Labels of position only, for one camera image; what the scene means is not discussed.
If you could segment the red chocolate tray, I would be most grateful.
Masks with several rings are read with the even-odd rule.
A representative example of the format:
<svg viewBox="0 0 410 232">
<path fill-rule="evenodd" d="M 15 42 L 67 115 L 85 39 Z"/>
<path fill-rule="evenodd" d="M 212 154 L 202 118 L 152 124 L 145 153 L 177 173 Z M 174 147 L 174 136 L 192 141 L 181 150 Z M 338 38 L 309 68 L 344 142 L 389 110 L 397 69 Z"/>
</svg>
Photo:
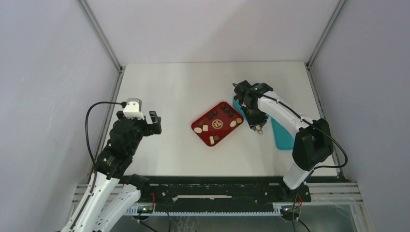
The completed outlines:
<svg viewBox="0 0 410 232">
<path fill-rule="evenodd" d="M 214 147 L 244 121 L 229 103 L 221 101 L 195 120 L 191 129 L 208 147 Z"/>
</svg>

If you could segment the teal box lid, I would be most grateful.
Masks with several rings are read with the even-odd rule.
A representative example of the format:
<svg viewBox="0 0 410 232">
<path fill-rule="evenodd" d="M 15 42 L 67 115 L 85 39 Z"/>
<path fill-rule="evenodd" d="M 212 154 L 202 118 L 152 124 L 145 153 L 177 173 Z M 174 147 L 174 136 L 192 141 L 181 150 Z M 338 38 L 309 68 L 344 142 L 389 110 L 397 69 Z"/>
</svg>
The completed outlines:
<svg viewBox="0 0 410 232">
<path fill-rule="evenodd" d="M 271 118 L 272 130 L 275 144 L 278 150 L 292 150 L 294 138 L 291 134 L 275 119 Z"/>
</svg>

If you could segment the teal chocolate box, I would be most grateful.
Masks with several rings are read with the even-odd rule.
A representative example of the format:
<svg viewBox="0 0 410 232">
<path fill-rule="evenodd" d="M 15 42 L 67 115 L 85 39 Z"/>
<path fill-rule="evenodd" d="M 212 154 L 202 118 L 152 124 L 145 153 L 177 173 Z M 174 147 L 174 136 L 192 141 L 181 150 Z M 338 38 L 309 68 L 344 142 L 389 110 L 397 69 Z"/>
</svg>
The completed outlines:
<svg viewBox="0 0 410 232">
<path fill-rule="evenodd" d="M 248 124 L 252 130 L 256 126 L 260 126 L 262 128 L 267 123 L 268 117 L 266 115 L 250 115 L 247 109 L 243 109 L 237 96 L 233 97 L 232 104 L 233 108 L 244 118 L 244 121 L 248 121 L 248 118 L 250 119 Z"/>
</svg>

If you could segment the wooden tongs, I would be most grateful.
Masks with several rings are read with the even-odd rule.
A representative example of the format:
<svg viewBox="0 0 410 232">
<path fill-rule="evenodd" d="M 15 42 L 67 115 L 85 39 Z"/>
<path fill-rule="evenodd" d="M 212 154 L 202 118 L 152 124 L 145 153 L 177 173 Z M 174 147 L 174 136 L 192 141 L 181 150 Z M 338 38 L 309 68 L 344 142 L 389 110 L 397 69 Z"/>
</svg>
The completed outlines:
<svg viewBox="0 0 410 232">
<path fill-rule="evenodd" d="M 256 126 L 255 130 L 259 135 L 263 135 L 263 128 L 261 126 Z"/>
</svg>

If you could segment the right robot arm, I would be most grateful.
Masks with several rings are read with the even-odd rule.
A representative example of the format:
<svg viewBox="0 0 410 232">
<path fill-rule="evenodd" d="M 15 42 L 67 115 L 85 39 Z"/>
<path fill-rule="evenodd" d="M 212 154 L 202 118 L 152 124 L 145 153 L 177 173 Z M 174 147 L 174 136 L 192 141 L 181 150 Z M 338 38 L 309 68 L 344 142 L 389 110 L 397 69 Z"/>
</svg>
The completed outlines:
<svg viewBox="0 0 410 232">
<path fill-rule="evenodd" d="M 333 153 L 327 121 L 293 109 L 266 83 L 251 85 L 245 80 L 233 86 L 235 99 L 251 130 L 260 132 L 268 118 L 272 118 L 293 137 L 293 163 L 283 177 L 284 185 L 279 188 L 280 197 L 292 201 L 314 168 Z"/>
</svg>

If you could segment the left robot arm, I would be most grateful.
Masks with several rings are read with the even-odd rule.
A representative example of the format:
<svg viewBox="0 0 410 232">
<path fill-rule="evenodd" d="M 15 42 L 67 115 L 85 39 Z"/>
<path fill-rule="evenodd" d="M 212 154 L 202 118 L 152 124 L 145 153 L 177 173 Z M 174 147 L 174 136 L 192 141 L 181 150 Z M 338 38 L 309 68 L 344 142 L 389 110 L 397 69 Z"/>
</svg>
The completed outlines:
<svg viewBox="0 0 410 232">
<path fill-rule="evenodd" d="M 96 172 L 63 232 L 109 232 L 135 202 L 150 198 L 149 180 L 138 174 L 126 178 L 120 193 L 106 201 L 124 177 L 143 137 L 161 134 L 161 117 L 149 112 L 151 123 L 141 113 L 119 111 L 109 131 L 109 140 L 97 156 Z"/>
</svg>

